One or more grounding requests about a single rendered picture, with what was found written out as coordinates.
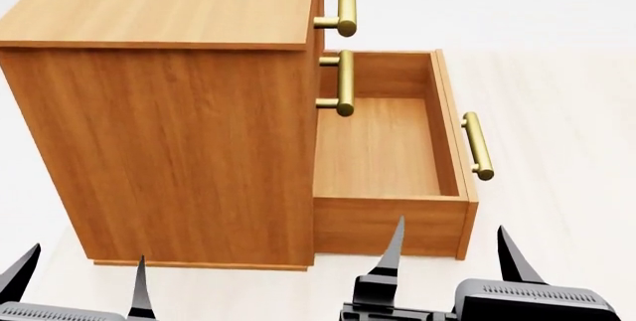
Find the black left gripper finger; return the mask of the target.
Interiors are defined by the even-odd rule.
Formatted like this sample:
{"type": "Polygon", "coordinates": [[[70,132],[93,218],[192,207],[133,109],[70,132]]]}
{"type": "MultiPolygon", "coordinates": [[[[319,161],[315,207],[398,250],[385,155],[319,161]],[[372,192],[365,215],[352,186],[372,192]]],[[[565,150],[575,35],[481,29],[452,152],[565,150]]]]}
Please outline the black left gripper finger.
{"type": "Polygon", "coordinates": [[[147,281],[146,281],[146,269],[145,269],[145,257],[141,255],[139,260],[135,284],[132,296],[132,302],[128,311],[127,320],[156,320],[156,316],[152,309],[152,305],[149,298],[147,281]]]}
{"type": "Polygon", "coordinates": [[[0,303],[19,302],[37,267],[41,245],[37,242],[0,274],[0,303]]]}

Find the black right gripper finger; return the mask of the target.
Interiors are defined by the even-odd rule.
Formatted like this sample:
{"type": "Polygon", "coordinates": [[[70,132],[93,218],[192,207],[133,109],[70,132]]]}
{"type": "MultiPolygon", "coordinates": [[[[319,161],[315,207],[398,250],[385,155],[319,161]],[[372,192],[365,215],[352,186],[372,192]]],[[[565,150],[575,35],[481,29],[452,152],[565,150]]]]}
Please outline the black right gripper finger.
{"type": "Polygon", "coordinates": [[[547,284],[520,252],[504,226],[497,230],[497,250],[504,281],[547,284]]]}
{"type": "Polygon", "coordinates": [[[392,239],[377,265],[367,274],[356,278],[353,291],[354,304],[395,304],[403,237],[404,216],[400,216],[392,239]]]}

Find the open wooden drawer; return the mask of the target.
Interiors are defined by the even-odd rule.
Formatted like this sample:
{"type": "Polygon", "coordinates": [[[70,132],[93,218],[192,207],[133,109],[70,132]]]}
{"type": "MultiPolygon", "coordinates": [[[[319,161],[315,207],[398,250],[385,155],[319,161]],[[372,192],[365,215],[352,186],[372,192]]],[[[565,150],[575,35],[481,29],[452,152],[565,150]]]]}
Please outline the open wooden drawer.
{"type": "Polygon", "coordinates": [[[442,52],[357,52],[355,111],[318,114],[314,247],[464,259],[478,195],[442,52]]]}

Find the wooden three-drawer cabinet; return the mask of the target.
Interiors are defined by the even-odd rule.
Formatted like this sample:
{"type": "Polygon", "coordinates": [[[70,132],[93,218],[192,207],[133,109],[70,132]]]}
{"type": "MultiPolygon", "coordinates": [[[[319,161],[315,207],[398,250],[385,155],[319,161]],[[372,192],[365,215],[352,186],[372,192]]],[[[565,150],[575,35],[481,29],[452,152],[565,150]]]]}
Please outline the wooden three-drawer cabinet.
{"type": "Polygon", "coordinates": [[[20,0],[0,69],[90,260],[313,263],[321,0],[20,0]]]}

